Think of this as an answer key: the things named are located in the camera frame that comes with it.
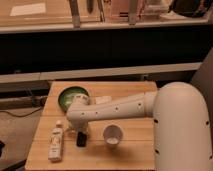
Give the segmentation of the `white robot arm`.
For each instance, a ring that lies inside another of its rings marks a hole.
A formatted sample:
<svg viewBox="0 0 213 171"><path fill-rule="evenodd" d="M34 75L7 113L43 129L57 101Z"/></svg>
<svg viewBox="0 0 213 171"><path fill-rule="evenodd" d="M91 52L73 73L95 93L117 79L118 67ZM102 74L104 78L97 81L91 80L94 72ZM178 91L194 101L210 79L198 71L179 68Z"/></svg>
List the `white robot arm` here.
<svg viewBox="0 0 213 171"><path fill-rule="evenodd" d="M173 82L154 92L95 105L88 105L87 98L76 95L67 111L75 131L92 121L151 117L156 171L213 171L208 107L196 87Z"/></svg>

